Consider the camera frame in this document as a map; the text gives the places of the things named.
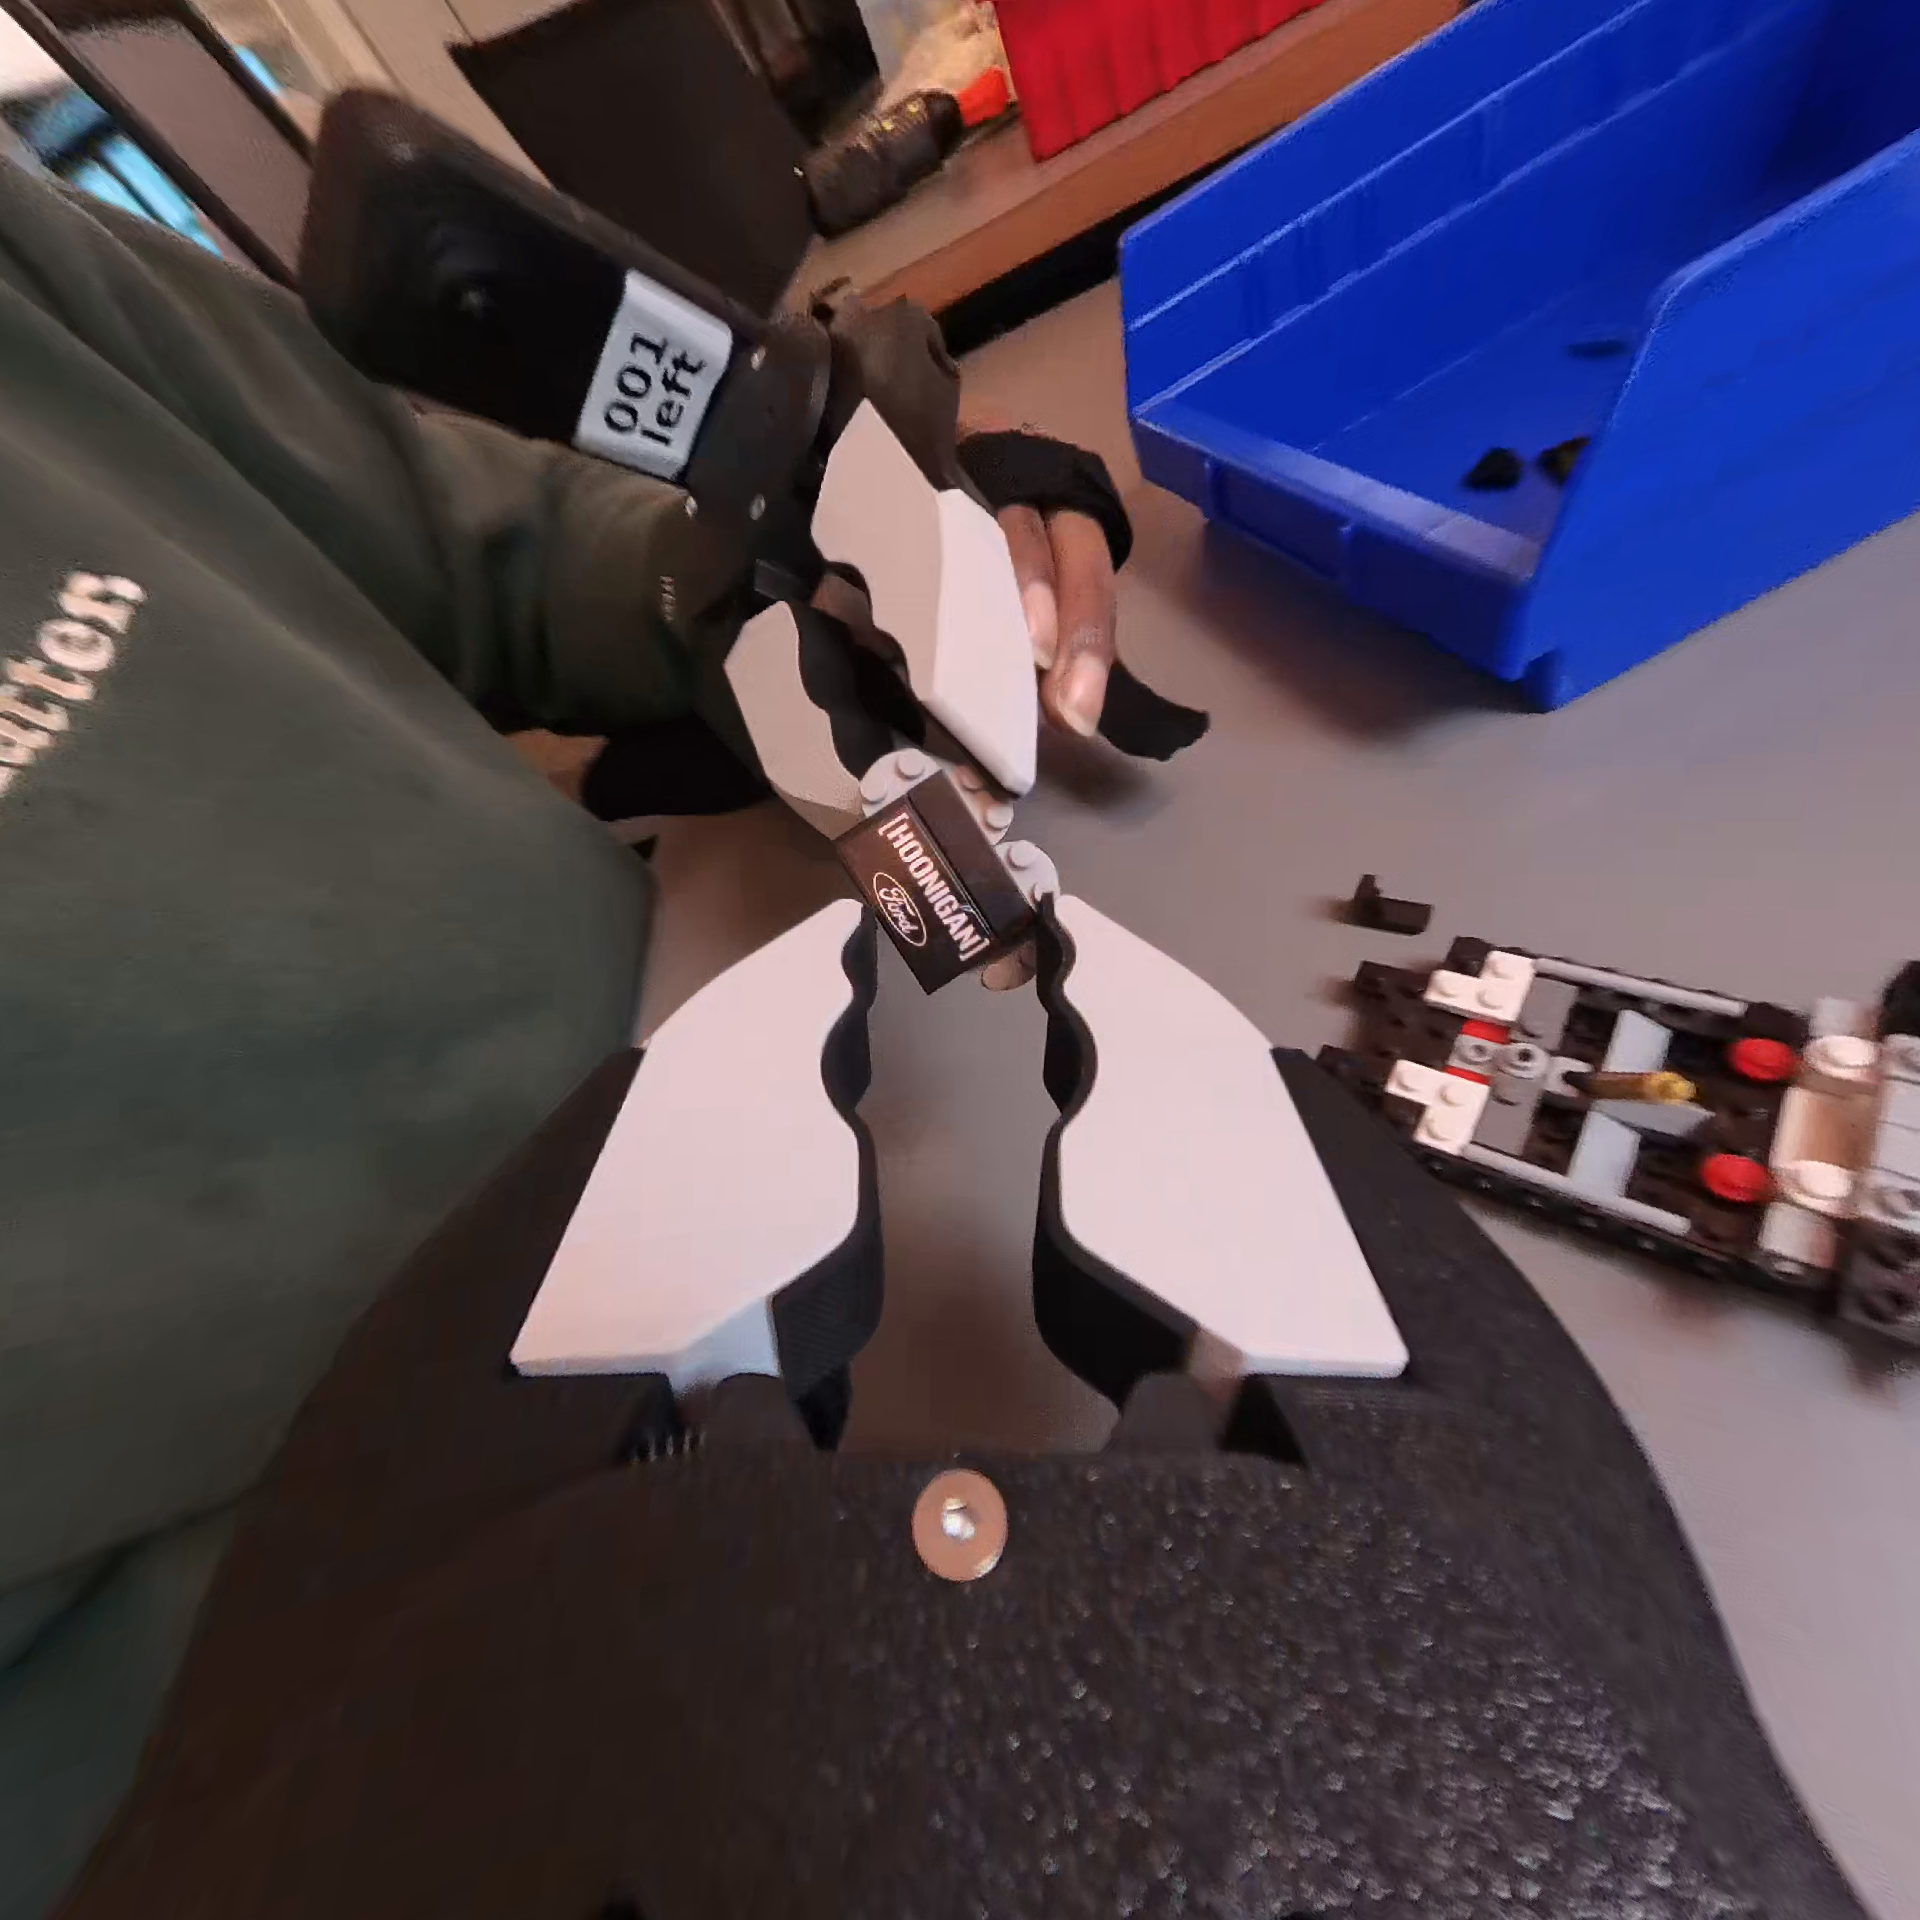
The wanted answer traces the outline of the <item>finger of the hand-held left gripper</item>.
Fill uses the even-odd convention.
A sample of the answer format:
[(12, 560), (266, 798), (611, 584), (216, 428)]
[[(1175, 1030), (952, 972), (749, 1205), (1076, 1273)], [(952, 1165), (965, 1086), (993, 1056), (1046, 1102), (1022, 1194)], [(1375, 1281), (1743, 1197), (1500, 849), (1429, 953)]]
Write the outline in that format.
[(993, 508), (938, 491), (861, 398), (828, 454), (810, 542), (867, 584), (910, 701), (1006, 798), (1040, 783), (1040, 673), (1014, 555)]
[(828, 840), (861, 828), (867, 769), (903, 751), (903, 729), (867, 686), (875, 667), (840, 622), (810, 606), (758, 612), (727, 653), (768, 788)]

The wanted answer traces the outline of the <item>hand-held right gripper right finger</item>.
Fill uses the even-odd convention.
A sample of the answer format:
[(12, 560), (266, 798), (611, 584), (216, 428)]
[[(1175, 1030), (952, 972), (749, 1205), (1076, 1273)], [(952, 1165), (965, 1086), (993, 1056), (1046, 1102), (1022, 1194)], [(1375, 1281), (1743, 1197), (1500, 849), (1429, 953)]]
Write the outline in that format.
[(1040, 1335), (1106, 1448), (1301, 1448), (1297, 1391), (1399, 1391), (1410, 1343), (1285, 1081), (1224, 994), (1084, 896), (1040, 922)]

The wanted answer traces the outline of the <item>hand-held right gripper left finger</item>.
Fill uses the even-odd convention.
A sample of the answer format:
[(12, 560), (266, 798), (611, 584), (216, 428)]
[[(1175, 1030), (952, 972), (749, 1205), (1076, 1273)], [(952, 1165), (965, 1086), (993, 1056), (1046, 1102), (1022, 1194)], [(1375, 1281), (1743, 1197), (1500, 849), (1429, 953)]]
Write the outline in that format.
[(840, 1448), (883, 1322), (871, 997), (875, 922), (828, 900), (651, 1035), (513, 1374), (661, 1374), (681, 1404), (768, 1374)]

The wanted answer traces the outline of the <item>black brick axle assembly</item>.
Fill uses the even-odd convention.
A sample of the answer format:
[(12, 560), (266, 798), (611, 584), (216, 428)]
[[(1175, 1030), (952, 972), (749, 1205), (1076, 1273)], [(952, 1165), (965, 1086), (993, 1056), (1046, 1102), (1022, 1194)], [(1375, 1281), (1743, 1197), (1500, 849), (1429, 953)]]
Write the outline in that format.
[(1040, 906), (1061, 894), (1014, 800), (975, 768), (890, 751), (858, 788), (838, 858), (922, 994), (980, 975), (1019, 994), (1040, 972)]

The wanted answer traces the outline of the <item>brick car model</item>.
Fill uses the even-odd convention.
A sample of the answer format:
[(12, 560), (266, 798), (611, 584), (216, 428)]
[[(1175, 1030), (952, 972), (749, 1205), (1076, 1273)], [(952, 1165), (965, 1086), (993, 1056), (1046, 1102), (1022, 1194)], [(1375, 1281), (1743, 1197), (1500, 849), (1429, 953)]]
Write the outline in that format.
[(1321, 1069), (1438, 1180), (1920, 1343), (1915, 963), (1789, 1010), (1458, 937), (1345, 997)]

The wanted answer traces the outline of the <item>large blue plastic bin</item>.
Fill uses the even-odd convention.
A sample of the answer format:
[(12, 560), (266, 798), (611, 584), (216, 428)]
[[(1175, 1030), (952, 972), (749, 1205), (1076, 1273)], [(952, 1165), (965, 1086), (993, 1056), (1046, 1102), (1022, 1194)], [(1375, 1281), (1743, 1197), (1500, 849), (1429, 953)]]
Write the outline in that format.
[(1469, 4), (1127, 226), (1118, 307), (1151, 486), (1565, 704), (1915, 515), (1920, 4)]

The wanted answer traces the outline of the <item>black orange power tool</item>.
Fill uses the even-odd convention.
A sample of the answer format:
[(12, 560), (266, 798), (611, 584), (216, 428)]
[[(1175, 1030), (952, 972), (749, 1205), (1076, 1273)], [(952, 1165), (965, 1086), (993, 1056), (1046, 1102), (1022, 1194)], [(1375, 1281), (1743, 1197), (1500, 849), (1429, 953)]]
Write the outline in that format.
[(847, 239), (890, 209), (910, 184), (1014, 106), (997, 65), (968, 85), (922, 85), (885, 113), (867, 113), (800, 159), (805, 216), (819, 239)]

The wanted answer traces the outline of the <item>person's torso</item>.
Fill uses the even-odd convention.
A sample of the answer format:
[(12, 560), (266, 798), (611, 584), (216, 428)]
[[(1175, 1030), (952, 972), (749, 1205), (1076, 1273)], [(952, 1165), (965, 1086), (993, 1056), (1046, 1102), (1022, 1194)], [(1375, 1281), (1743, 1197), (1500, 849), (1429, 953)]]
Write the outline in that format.
[(446, 673), (420, 408), (3, 166), (3, 1594), (227, 1507), (636, 1030), (651, 880)]

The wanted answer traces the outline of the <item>wooden background table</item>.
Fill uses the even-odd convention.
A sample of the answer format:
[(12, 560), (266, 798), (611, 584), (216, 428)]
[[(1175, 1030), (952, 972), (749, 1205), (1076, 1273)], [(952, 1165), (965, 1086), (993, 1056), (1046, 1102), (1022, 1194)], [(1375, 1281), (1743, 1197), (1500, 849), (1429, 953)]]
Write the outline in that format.
[(1454, 0), (1317, 4), (1046, 159), (1019, 124), (985, 133), (871, 226), (819, 242), (791, 304), (847, 282), (949, 311), (1110, 220), (1127, 226), (1143, 199), (1184, 193), (1458, 15)]

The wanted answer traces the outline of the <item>red plastic bin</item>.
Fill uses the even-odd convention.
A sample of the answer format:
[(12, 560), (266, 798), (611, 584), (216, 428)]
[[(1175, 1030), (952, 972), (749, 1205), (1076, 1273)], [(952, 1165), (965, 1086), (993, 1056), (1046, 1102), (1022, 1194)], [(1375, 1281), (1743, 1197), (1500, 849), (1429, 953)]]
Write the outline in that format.
[(993, 0), (1033, 159), (1135, 117), (1317, 0)]

